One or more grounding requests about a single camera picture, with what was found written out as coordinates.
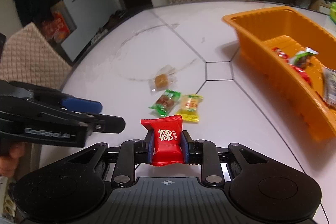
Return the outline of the person's left hand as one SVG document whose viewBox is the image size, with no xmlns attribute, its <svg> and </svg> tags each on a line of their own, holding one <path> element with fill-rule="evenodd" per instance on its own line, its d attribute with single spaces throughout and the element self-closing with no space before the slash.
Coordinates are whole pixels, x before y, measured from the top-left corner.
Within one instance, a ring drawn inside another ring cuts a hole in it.
<svg viewBox="0 0 336 224">
<path fill-rule="evenodd" d="M 19 159 L 25 154 L 25 143 L 13 143 L 9 152 L 5 156 L 1 156 L 0 171 L 1 176 L 13 177 L 15 170 L 19 164 Z"/>
</svg>

